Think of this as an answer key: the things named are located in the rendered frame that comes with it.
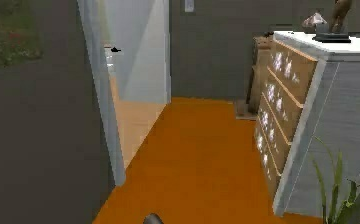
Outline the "white room door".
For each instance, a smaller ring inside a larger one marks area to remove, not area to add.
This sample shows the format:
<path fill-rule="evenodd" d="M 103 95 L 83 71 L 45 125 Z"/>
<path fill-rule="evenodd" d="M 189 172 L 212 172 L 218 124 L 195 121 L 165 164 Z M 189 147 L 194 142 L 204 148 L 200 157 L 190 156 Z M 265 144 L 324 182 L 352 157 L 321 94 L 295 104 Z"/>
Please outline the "white room door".
<path fill-rule="evenodd" d="M 77 0 L 77 3 L 91 64 L 113 179 L 116 186 L 121 186 L 125 183 L 126 174 L 115 105 L 111 91 L 110 75 L 106 63 L 105 48 L 101 41 L 100 22 L 98 21 L 98 3 L 96 0 Z"/>

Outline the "brown wooden cabinet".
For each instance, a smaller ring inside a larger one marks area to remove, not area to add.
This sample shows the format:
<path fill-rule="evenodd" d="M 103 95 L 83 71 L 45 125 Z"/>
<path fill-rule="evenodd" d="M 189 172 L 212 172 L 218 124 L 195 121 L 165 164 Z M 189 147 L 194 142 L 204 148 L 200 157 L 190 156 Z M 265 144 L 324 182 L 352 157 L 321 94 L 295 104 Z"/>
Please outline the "brown wooden cabinet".
<path fill-rule="evenodd" d="M 253 63 L 250 77 L 251 85 L 245 100 L 234 102 L 237 119 L 255 120 L 260 104 L 260 95 L 266 80 L 266 66 L 269 62 L 273 33 L 265 32 L 253 38 Z"/>

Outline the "dark grey round object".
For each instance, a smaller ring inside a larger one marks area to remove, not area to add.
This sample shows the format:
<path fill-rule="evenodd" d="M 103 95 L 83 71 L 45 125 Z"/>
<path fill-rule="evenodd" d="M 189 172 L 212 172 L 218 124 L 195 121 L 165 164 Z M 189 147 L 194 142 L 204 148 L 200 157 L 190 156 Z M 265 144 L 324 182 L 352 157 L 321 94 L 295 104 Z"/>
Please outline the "dark grey round object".
<path fill-rule="evenodd" d="M 164 224 L 156 213 L 151 213 L 144 218 L 143 224 Z"/>

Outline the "white chest of drawers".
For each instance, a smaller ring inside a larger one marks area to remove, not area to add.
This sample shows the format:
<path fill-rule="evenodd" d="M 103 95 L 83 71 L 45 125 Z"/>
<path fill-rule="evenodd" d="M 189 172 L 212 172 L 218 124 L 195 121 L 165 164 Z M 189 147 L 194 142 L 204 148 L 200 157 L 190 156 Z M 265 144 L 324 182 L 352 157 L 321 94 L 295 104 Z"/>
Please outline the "white chest of drawers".
<path fill-rule="evenodd" d="M 360 38 L 273 35 L 254 139 L 272 211 L 320 217 L 360 184 Z M 357 191 L 360 199 L 360 188 Z"/>

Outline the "pale pink crumpled object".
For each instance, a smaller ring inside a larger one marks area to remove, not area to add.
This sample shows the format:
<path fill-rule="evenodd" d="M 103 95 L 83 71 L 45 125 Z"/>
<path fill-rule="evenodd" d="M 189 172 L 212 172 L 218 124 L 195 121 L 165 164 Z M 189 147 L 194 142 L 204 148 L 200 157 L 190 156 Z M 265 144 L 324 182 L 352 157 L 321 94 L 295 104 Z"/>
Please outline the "pale pink crumpled object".
<path fill-rule="evenodd" d="M 315 12 L 302 22 L 302 26 L 305 28 L 315 27 L 317 24 L 326 24 L 327 21 L 322 17 L 319 12 Z"/>

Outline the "brown statue on black base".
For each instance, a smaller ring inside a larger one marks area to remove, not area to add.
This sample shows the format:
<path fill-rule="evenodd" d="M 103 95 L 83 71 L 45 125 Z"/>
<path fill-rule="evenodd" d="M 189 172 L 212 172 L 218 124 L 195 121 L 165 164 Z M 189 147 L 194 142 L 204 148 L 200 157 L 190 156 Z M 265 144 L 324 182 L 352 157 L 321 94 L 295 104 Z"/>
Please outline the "brown statue on black base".
<path fill-rule="evenodd" d="M 313 40 L 321 43 L 350 43 L 349 35 L 342 31 L 344 20 L 351 9 L 353 0 L 335 0 L 328 30 L 316 28 Z"/>

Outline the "green landscape wall picture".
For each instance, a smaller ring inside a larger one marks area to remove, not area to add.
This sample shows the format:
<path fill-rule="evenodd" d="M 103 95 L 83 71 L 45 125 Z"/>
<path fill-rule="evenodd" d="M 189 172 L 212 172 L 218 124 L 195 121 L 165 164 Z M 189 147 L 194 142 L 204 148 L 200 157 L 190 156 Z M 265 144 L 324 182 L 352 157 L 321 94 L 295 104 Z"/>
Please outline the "green landscape wall picture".
<path fill-rule="evenodd" d="M 43 56 L 30 0 L 0 0 L 0 69 Z"/>

